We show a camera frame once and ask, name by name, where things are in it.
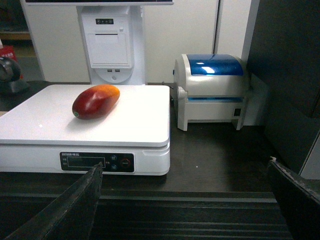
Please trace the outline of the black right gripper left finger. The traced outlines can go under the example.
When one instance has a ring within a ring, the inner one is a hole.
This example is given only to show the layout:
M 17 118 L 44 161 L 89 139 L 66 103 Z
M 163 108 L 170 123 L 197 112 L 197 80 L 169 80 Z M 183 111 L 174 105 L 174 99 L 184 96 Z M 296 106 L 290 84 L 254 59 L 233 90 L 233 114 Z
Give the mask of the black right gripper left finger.
M 102 180 L 103 167 L 98 163 L 6 239 L 88 240 L 101 196 Z

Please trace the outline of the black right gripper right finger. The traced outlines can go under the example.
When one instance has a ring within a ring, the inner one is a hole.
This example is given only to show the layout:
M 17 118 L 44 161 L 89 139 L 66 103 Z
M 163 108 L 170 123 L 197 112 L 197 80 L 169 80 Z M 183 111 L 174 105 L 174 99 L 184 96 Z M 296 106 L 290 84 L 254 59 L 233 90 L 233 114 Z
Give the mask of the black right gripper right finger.
M 271 190 L 294 240 L 320 238 L 320 181 L 305 179 L 275 157 L 267 165 Z

